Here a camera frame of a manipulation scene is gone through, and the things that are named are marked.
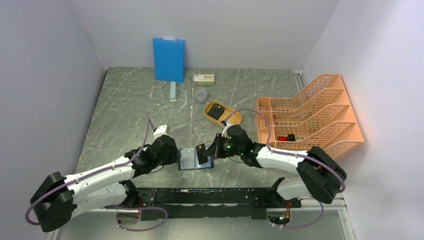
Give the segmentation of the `dark blue card holder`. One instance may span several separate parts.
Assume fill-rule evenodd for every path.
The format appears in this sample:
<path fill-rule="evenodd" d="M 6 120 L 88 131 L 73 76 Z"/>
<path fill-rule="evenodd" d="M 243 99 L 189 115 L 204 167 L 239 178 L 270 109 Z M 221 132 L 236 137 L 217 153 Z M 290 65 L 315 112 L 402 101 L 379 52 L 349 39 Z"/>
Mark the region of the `dark blue card holder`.
<path fill-rule="evenodd" d="M 197 151 L 195 148 L 180 148 L 180 159 L 178 161 L 178 169 L 184 170 L 199 170 L 199 169 L 213 169 L 215 167 L 214 158 L 208 156 L 206 163 L 199 163 Z"/>

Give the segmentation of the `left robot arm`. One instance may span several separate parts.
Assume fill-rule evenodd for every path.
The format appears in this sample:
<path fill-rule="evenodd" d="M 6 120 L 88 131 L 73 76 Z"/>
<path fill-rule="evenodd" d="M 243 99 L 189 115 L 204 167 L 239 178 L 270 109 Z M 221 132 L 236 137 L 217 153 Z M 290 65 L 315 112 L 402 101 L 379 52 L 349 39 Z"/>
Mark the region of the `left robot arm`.
<path fill-rule="evenodd" d="M 118 159 L 82 173 L 46 177 L 30 199 L 43 232 L 64 226 L 72 218 L 94 209 L 142 206 L 132 179 L 159 166 L 177 163 L 181 155 L 174 138 L 162 135 L 151 144 L 130 150 Z"/>

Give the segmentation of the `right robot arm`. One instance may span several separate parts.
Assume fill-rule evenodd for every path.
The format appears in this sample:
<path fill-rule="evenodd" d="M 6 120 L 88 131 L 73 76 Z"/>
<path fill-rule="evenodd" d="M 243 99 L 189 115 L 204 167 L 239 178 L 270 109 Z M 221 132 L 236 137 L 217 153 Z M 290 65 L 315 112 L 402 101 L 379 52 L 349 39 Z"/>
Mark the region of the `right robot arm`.
<path fill-rule="evenodd" d="M 224 134 L 217 133 L 204 156 L 225 159 L 239 156 L 249 167 L 279 169 L 294 173 L 295 178 L 282 179 L 270 193 L 270 202 L 282 207 L 288 200 L 311 197 L 331 204 L 338 193 L 345 190 L 346 172 L 323 149 L 281 150 L 252 141 L 238 124 L 227 127 Z"/>

